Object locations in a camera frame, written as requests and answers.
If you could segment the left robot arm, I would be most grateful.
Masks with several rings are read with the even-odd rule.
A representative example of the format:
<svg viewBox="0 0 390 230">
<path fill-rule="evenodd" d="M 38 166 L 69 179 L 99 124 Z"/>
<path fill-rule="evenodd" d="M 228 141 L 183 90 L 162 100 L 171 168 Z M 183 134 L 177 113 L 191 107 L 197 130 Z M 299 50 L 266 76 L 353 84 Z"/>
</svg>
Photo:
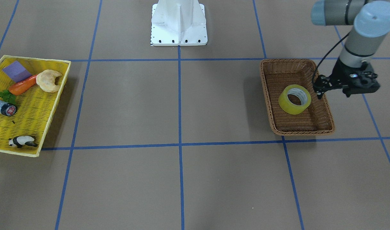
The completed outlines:
<svg viewBox="0 0 390 230">
<path fill-rule="evenodd" d="M 390 32 L 390 0 L 319 0 L 311 10 L 314 25 L 351 25 L 340 39 L 344 47 L 329 76 L 312 77 L 318 99 L 330 90 L 354 94 L 380 89 L 371 60 Z"/>
</svg>

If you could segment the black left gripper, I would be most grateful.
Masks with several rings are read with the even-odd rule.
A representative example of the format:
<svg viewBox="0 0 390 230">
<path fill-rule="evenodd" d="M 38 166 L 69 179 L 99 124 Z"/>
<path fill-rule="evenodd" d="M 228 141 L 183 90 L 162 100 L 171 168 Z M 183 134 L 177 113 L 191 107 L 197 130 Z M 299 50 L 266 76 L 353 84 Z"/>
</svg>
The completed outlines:
<svg viewBox="0 0 390 230">
<path fill-rule="evenodd" d="M 331 77 L 319 75 L 312 77 L 313 90 L 321 100 L 324 94 L 330 90 L 342 89 L 346 97 L 354 94 L 375 93 L 380 89 L 377 81 L 378 74 L 373 66 L 364 61 L 360 67 L 350 67 L 344 64 L 340 58 L 336 61 Z"/>
</svg>

